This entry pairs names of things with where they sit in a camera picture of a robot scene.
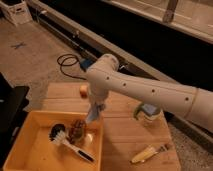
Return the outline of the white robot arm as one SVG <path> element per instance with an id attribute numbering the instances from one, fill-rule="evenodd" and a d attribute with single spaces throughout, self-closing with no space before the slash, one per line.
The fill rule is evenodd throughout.
<path id="1" fill-rule="evenodd" d="M 102 55 L 86 71 L 91 104 L 103 105 L 110 91 L 152 104 L 213 133 L 213 92 L 118 71 L 112 54 Z"/>

